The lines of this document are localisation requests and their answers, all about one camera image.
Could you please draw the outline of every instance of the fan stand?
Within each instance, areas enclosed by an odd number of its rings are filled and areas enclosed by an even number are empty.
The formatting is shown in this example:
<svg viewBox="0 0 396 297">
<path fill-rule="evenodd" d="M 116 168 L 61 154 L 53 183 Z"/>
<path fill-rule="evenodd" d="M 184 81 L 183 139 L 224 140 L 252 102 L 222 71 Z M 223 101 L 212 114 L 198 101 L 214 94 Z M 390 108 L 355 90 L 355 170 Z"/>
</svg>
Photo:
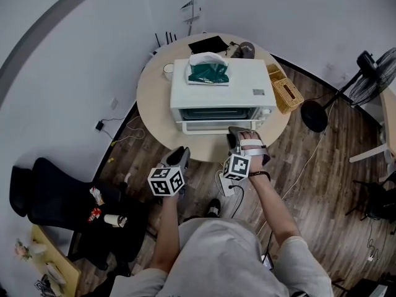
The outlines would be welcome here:
<svg viewBox="0 0 396 297">
<path fill-rule="evenodd" d="M 359 71 L 353 78 L 342 87 L 328 103 L 322 106 L 320 103 L 313 100 L 306 100 L 301 105 L 301 117 L 305 125 L 314 132 L 323 132 L 329 119 L 326 114 L 326 108 L 330 106 L 339 96 L 341 96 L 349 87 L 351 87 L 358 78 L 362 75 Z"/>
<path fill-rule="evenodd" d="M 305 125 L 314 132 L 322 132 L 327 127 L 327 114 L 322 105 L 313 100 L 307 100 L 301 106 L 301 117 Z"/>
</svg>

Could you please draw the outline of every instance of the wooden floor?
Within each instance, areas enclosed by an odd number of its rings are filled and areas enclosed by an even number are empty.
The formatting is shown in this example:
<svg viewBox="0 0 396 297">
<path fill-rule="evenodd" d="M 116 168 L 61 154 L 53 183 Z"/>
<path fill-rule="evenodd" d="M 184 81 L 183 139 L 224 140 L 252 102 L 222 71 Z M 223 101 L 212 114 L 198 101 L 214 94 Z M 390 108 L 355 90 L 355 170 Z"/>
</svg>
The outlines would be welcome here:
<svg viewBox="0 0 396 297">
<path fill-rule="evenodd" d="M 309 77 L 289 67 L 284 66 L 284 69 L 305 99 L 329 93 L 329 90 Z M 325 103 L 330 97 L 325 95 L 318 102 Z M 145 129 L 140 118 L 130 126 Z M 117 184 L 127 173 L 131 173 L 127 192 L 143 202 L 150 202 L 153 197 L 147 185 L 147 176 L 168 150 L 145 131 L 143 140 L 128 139 L 116 144 L 110 156 L 114 161 L 106 164 L 100 178 Z M 121 138 L 131 134 L 132 131 L 125 129 Z M 296 181 L 320 138 L 321 134 L 311 132 L 302 123 L 299 110 L 292 112 L 285 131 L 269 147 L 272 160 L 266 165 L 273 185 L 281 196 Z M 392 225 L 387 221 L 371 219 L 361 222 L 362 213 L 358 211 L 345 216 L 345 212 L 364 196 L 364 192 L 352 180 L 376 181 L 385 175 L 383 155 L 354 164 L 350 164 L 348 158 L 379 144 L 376 125 L 351 108 L 346 101 L 336 101 L 319 148 L 299 181 L 285 197 L 315 258 L 332 280 L 345 279 L 343 286 L 346 288 L 351 288 L 363 277 L 377 280 L 385 268 L 396 261 L 396 236 L 389 235 Z M 215 184 L 215 173 L 220 168 L 220 164 L 190 162 L 186 171 L 186 198 L 179 203 L 180 222 L 191 215 L 202 215 L 214 197 L 222 202 L 222 217 L 230 217 L 234 212 L 241 194 L 237 190 L 233 197 L 221 196 Z M 265 217 L 258 197 L 249 182 L 242 184 L 245 196 L 235 218 L 247 221 L 257 232 L 261 230 L 258 237 L 262 246 L 266 247 L 270 230 L 267 225 L 262 228 Z M 159 215 L 160 206 L 151 205 L 148 228 L 152 233 L 158 230 Z M 372 245 L 378 248 L 379 259 L 369 262 L 368 255 L 373 250 L 367 248 L 371 229 Z M 148 265 L 154 244 L 154 240 L 146 236 L 137 259 L 130 265 L 132 273 Z M 273 242 L 270 253 L 274 260 L 277 252 L 278 246 Z M 113 257 L 109 258 L 109 263 L 109 269 L 114 267 Z M 92 291 L 105 279 L 105 272 L 96 269 L 88 261 L 80 260 L 76 264 L 82 270 L 79 295 Z M 334 292 L 336 296 L 340 294 L 337 288 Z"/>
</svg>

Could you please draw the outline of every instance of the fan blade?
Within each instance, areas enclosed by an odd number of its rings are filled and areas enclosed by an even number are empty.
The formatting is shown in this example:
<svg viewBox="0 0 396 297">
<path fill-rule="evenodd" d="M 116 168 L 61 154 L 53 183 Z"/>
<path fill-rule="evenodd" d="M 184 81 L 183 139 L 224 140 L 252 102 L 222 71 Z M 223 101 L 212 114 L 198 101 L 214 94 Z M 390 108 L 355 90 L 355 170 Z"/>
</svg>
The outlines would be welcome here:
<svg viewBox="0 0 396 297">
<path fill-rule="evenodd" d="M 362 77 L 352 88 L 350 98 L 354 105 L 363 105 L 376 98 L 396 77 L 396 48 L 388 50 L 377 61 L 374 77 Z"/>
</svg>

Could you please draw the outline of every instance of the power strip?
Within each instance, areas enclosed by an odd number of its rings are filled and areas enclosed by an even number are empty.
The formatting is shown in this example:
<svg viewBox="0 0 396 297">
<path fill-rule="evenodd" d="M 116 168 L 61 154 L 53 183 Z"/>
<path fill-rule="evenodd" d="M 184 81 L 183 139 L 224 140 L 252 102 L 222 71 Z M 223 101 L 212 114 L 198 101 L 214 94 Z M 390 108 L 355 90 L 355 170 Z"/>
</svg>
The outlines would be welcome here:
<svg viewBox="0 0 396 297">
<path fill-rule="evenodd" d="M 220 173 L 218 177 L 220 178 L 220 184 L 222 184 L 222 188 L 223 188 L 222 194 L 226 197 L 234 195 L 235 194 L 234 189 L 230 188 L 230 186 L 235 185 L 235 182 L 233 182 L 228 178 L 224 178 L 223 173 Z"/>
</svg>

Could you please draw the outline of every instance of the person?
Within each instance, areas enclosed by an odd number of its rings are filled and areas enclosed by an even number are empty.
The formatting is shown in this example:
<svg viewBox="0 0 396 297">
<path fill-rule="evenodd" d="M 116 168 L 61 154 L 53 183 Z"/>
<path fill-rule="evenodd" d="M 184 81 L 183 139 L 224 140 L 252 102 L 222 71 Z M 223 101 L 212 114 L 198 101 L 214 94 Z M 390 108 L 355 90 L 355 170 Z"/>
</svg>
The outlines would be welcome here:
<svg viewBox="0 0 396 297">
<path fill-rule="evenodd" d="M 243 132 L 245 139 L 258 139 Z M 256 147 L 245 146 L 244 149 Z M 251 159 L 262 171 L 262 156 Z M 261 260 L 260 242 L 245 222 L 193 218 L 178 226 L 178 197 L 164 197 L 150 267 L 133 277 L 116 277 L 111 297 L 333 296 L 329 276 L 310 253 L 297 224 L 264 174 L 249 177 L 268 226 L 280 246 L 273 272 Z"/>
</svg>

